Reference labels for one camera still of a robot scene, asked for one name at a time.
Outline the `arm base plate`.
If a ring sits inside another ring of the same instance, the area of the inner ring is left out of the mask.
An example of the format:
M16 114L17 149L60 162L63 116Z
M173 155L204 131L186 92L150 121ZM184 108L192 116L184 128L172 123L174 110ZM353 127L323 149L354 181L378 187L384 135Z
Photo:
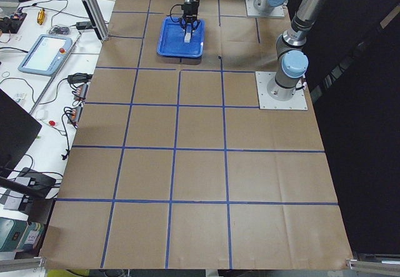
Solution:
M304 86L301 81L291 89L280 87L275 80L276 72L256 71L256 87L259 108L273 111L307 111Z
M285 16L283 4L286 0L245 0L247 17L277 18Z

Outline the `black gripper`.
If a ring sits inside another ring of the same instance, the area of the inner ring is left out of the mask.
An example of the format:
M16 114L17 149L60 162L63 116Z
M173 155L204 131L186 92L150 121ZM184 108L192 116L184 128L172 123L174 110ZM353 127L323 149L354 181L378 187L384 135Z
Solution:
M200 0L184 0L184 4L181 7L183 10L182 19L179 20L179 25L183 30L187 29L187 22L190 23L191 30L195 31L198 28L198 8Z

